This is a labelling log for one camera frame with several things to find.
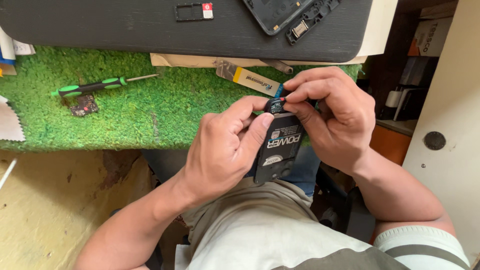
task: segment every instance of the screwdriver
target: screwdriver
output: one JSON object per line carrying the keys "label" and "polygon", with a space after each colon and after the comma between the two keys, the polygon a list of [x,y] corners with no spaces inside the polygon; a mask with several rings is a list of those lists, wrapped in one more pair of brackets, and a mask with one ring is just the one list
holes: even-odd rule
{"label": "screwdriver", "polygon": [[125,85],[127,85],[127,82],[146,79],[146,78],[150,78],[150,77],[155,77],[155,76],[158,76],[158,75],[159,74],[152,74],[152,75],[147,75],[147,76],[142,76],[142,77],[137,77],[137,78],[132,78],[132,79],[126,79],[126,80],[125,80],[125,77],[110,78],[110,79],[103,80],[101,82],[96,82],[96,83],[87,84],[87,85],[65,86],[65,87],[62,87],[62,88],[58,88],[57,90],[53,91],[51,94],[54,97],[56,97],[56,96],[75,97],[75,96],[81,95],[83,93],[92,92],[92,91],[96,91],[96,90],[112,89],[112,88],[117,88],[117,87],[120,87],[120,86],[125,86]]}

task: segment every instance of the shirt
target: shirt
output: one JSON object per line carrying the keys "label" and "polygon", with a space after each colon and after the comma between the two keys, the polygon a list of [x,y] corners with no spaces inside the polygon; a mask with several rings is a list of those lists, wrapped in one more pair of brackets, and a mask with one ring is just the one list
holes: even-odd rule
{"label": "shirt", "polygon": [[318,223],[311,203],[293,184],[245,178],[183,214],[191,245],[177,246],[175,269],[469,269],[460,243],[445,231],[398,227],[372,246]]}

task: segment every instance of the green mat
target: green mat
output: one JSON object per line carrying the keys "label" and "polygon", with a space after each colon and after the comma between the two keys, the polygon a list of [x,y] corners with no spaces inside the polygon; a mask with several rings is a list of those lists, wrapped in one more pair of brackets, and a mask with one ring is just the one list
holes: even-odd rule
{"label": "green mat", "polygon": [[[244,95],[263,95],[218,77],[214,68],[167,67],[159,77],[95,92],[99,111],[74,117],[51,91],[110,77],[154,74],[157,68],[150,55],[45,46],[35,50],[35,55],[17,58],[17,76],[0,78],[0,95],[18,114],[26,138],[0,140],[2,149],[187,148],[205,113],[222,112]],[[361,65],[340,67],[356,79]],[[295,73],[309,68],[297,66]],[[294,76],[271,67],[248,69],[278,82]]]}

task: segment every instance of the round metal disc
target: round metal disc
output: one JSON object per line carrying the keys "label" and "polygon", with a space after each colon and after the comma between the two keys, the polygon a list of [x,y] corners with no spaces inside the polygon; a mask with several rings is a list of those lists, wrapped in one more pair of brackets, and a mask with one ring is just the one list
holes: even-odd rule
{"label": "round metal disc", "polygon": [[423,138],[423,142],[425,146],[430,150],[440,150],[442,149],[447,140],[445,136],[438,131],[428,132],[425,137]]}

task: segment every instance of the red label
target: red label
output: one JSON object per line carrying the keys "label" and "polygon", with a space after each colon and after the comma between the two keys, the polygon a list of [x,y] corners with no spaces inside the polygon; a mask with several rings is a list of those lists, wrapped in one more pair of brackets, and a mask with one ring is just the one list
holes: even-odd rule
{"label": "red label", "polygon": [[212,10],[212,3],[202,4],[202,7],[203,7],[204,11],[211,11]]}

